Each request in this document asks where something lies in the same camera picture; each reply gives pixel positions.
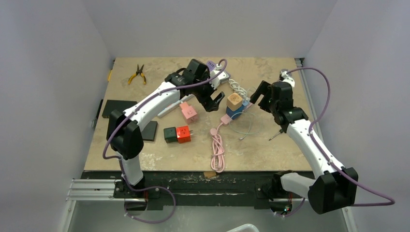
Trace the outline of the pink power strip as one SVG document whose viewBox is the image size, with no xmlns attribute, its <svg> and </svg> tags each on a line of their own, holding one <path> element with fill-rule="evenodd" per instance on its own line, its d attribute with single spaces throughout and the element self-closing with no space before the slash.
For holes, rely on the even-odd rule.
<svg viewBox="0 0 410 232">
<path fill-rule="evenodd" d="M 249 106 L 243 110 L 242 114 L 244 114 L 252 106 L 253 106 L 253 103 L 249 102 Z M 222 122 L 223 125 L 228 125 L 228 124 L 230 124 L 231 121 L 232 121 L 232 119 L 227 114 L 225 114 L 223 117 L 221 117 L 221 122 Z"/>
</svg>

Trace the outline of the orange cube adapter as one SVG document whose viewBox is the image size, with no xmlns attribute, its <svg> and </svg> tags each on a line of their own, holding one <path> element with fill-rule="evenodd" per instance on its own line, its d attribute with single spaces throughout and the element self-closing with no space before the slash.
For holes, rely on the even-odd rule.
<svg viewBox="0 0 410 232">
<path fill-rule="evenodd" d="M 243 98 L 237 93 L 232 93 L 227 98 L 226 106 L 230 110 L 236 111 L 242 106 L 242 103 L 243 103 Z"/>
</svg>

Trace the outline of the pink plug adapter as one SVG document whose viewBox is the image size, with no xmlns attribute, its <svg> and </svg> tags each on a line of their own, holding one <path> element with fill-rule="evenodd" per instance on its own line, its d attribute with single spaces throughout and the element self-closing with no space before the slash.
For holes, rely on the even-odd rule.
<svg viewBox="0 0 410 232">
<path fill-rule="evenodd" d="M 187 102 L 182 102 L 179 105 L 180 109 L 181 109 L 181 113 L 185 119 L 185 122 L 187 124 L 193 123 L 198 119 L 198 114 L 195 111 L 195 109 L 189 105 Z"/>
</svg>

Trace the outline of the red cube adapter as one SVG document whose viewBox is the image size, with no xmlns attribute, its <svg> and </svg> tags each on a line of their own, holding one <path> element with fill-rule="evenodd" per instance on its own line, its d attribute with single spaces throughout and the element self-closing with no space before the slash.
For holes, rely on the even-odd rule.
<svg viewBox="0 0 410 232">
<path fill-rule="evenodd" d="M 190 142 L 191 141 L 191 131 L 190 131 L 188 125 L 182 126 L 182 127 L 177 127 L 176 128 L 176 137 L 177 137 L 178 143 L 180 143 L 180 144 Z"/>
</svg>

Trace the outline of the black box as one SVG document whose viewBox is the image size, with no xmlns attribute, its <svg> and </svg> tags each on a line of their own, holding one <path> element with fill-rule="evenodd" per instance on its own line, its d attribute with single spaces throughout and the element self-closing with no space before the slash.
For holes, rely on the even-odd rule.
<svg viewBox="0 0 410 232">
<path fill-rule="evenodd" d="M 144 141 L 155 141 L 156 134 L 157 134 L 158 122 L 157 121 L 150 121 L 141 131 L 141 135 Z"/>
<path fill-rule="evenodd" d="M 136 104 L 137 101 L 107 100 L 104 110 L 102 112 L 102 118 L 109 118 L 111 112 L 114 110 L 123 112 L 124 110 Z"/>
</svg>

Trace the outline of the yellow black needle-nose pliers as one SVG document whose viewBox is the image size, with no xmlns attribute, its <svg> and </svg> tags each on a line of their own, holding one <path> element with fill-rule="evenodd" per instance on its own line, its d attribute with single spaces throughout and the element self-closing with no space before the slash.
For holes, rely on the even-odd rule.
<svg viewBox="0 0 410 232">
<path fill-rule="evenodd" d="M 145 74 L 143 72 L 144 66 L 145 66 L 144 64 L 142 66 L 137 65 L 136 72 L 134 74 L 132 74 L 129 77 L 128 81 L 127 81 L 128 85 L 130 85 L 132 83 L 133 79 L 137 76 L 140 76 L 143 79 L 143 84 L 146 85 L 146 77 L 145 77 Z"/>
</svg>

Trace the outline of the blue cube adapter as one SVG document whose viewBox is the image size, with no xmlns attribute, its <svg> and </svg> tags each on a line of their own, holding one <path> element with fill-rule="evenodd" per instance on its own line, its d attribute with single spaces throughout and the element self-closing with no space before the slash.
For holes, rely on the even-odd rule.
<svg viewBox="0 0 410 232">
<path fill-rule="evenodd" d="M 232 119 L 235 120 L 236 118 L 238 118 L 243 110 L 245 109 L 244 105 L 241 105 L 238 109 L 236 110 L 232 110 L 231 108 L 229 108 L 228 106 L 226 107 L 226 114 Z"/>
</svg>

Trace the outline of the white power strip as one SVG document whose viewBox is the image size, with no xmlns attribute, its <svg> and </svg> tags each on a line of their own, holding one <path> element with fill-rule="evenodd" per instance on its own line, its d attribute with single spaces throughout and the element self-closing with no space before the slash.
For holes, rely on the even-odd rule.
<svg viewBox="0 0 410 232">
<path fill-rule="evenodd" d="M 164 110 L 162 110 L 160 113 L 157 114 L 158 118 L 162 118 L 174 109 L 176 109 L 181 103 L 187 102 L 188 100 L 192 99 L 194 97 L 193 94 L 190 94 L 188 96 L 184 96 L 182 99 L 170 104 L 168 107 L 166 107 Z"/>
</svg>

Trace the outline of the green cube adapter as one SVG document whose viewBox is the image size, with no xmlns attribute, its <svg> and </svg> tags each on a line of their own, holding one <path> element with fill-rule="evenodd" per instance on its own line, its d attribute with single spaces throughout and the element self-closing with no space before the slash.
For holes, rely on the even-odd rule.
<svg viewBox="0 0 410 232">
<path fill-rule="evenodd" d="M 164 134 L 164 140 L 166 143 L 177 142 L 176 127 L 164 128 L 163 134 Z"/>
</svg>

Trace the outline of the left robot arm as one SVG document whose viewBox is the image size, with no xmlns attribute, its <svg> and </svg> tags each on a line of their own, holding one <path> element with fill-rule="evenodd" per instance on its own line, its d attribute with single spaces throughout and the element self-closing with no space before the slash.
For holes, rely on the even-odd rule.
<svg viewBox="0 0 410 232">
<path fill-rule="evenodd" d="M 213 99 L 211 96 L 217 88 L 212 81 L 225 71 L 226 66 L 227 60 L 223 58 L 216 66 L 217 73 L 211 74 L 206 64 L 192 59 L 186 68 L 169 74 L 136 105 L 122 112 L 111 112 L 102 157 L 119 161 L 125 191 L 131 197 L 137 198 L 144 193 L 141 182 L 144 175 L 138 157 L 144 147 L 142 131 L 161 111 L 188 95 L 195 96 L 206 112 L 218 110 L 225 94 L 221 92 Z"/>
</svg>

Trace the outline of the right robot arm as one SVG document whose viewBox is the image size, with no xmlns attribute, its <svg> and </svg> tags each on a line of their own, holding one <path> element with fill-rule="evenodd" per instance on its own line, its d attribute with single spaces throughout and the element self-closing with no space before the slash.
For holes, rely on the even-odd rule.
<svg viewBox="0 0 410 232">
<path fill-rule="evenodd" d="M 317 214 L 352 206 L 355 202 L 358 180 L 354 168 L 345 168 L 336 158 L 325 158 L 327 149 L 321 140 L 313 141 L 316 132 L 310 130 L 311 122 L 305 111 L 293 104 L 293 87 L 284 81 L 268 83 L 262 81 L 250 97 L 258 106 L 271 113 L 275 122 L 297 144 L 314 174 L 308 178 L 288 170 L 275 174 L 271 184 L 272 192 L 279 197 L 288 192 L 308 199 Z"/>
</svg>

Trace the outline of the purple socket base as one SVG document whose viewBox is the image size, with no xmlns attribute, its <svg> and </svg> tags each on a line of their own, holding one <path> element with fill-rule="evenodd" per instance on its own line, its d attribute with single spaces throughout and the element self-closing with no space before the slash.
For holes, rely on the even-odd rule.
<svg viewBox="0 0 410 232">
<path fill-rule="evenodd" d="M 213 71 L 213 70 L 215 69 L 215 67 L 217 66 L 216 63 L 214 63 L 214 62 L 211 61 L 211 60 L 208 60 L 208 61 L 206 62 L 206 65 L 207 65 L 207 67 L 208 67 L 208 69 L 209 69 L 210 72 Z"/>
</svg>

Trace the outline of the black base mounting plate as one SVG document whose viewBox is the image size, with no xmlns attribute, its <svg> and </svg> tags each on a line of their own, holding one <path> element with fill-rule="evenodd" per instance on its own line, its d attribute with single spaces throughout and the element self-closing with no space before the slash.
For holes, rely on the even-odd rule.
<svg viewBox="0 0 410 232">
<path fill-rule="evenodd" d="M 119 171 L 84 171 L 85 180 L 108 180 L 114 186 L 109 197 L 119 200 L 141 200 L 148 210 L 164 206 L 232 206 L 290 211 L 302 198 L 273 186 L 276 172 L 175 172 L 145 171 L 138 188 L 130 190 Z"/>
</svg>

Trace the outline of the aluminium frame rail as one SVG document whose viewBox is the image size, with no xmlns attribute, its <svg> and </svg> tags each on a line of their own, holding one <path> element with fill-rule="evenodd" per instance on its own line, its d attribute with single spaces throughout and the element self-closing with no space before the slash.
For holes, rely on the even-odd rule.
<svg viewBox="0 0 410 232">
<path fill-rule="evenodd" d="M 157 180 L 147 181 L 150 187 L 143 192 L 130 190 L 121 180 L 112 179 L 78 179 L 72 182 L 68 193 L 69 200 L 80 201 L 127 201 L 153 203 L 165 201 L 172 204 L 176 199 L 178 205 L 233 206 L 254 202 L 269 202 L 273 199 L 285 201 L 285 194 L 267 194 L 267 182 L 250 180 Z"/>
</svg>

